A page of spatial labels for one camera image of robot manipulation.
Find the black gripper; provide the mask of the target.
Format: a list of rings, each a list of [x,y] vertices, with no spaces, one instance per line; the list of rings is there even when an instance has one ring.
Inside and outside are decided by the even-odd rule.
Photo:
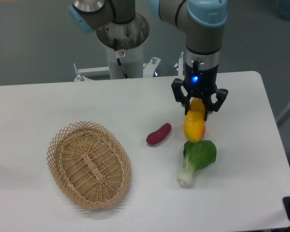
[[[185,108],[185,114],[190,109],[191,98],[201,99],[205,107],[204,121],[207,121],[209,114],[219,111],[229,93],[216,85],[219,51],[196,54],[187,49],[184,60],[185,79],[175,78],[171,84],[174,98]]]

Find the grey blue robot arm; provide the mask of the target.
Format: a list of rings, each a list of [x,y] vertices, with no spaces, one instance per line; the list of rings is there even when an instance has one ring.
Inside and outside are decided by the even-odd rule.
[[[161,21],[187,36],[185,78],[172,83],[175,100],[188,111],[190,99],[200,99],[205,107],[204,117],[217,112],[228,95],[226,89],[216,85],[227,2],[151,0],[149,8]],[[149,35],[149,24],[136,12],[133,0],[75,0],[68,11],[82,32],[96,32],[100,42],[113,51],[118,65],[122,64],[119,51],[141,46]]]

